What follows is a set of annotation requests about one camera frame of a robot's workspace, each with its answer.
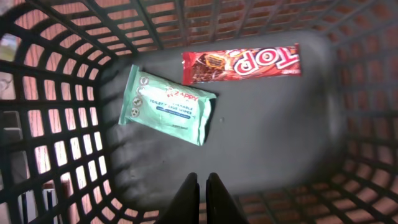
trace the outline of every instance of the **plastic wrapper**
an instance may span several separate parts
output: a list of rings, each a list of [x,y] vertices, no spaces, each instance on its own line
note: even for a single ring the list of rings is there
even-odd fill
[[[299,45],[185,52],[182,84],[301,75]]]
[[[136,121],[201,146],[213,93],[182,86],[131,67],[119,124]]]

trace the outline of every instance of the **basket bottom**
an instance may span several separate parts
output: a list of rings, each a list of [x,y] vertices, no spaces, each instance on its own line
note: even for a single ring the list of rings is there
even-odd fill
[[[208,175],[216,172],[231,194],[246,194],[329,178],[340,166],[343,122],[339,113],[330,43],[312,32],[226,40],[146,53],[121,60],[104,73],[119,75],[101,88],[105,122],[118,118],[131,63],[180,83],[184,51],[286,46],[299,43],[302,77],[273,77],[195,87],[218,94],[202,147],[138,123],[115,125],[108,142],[127,143],[111,155],[117,193],[136,209],[159,209],[187,175],[198,174],[204,200]]]

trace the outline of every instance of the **green wipes packet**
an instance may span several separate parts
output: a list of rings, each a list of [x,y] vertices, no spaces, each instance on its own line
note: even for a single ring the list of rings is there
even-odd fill
[[[214,93],[182,86],[131,67],[119,124],[144,124],[201,146]]]

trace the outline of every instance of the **chocolate bar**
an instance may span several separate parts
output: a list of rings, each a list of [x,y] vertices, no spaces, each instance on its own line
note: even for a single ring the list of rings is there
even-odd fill
[[[185,52],[182,84],[281,75],[301,76],[299,45],[256,49]]]

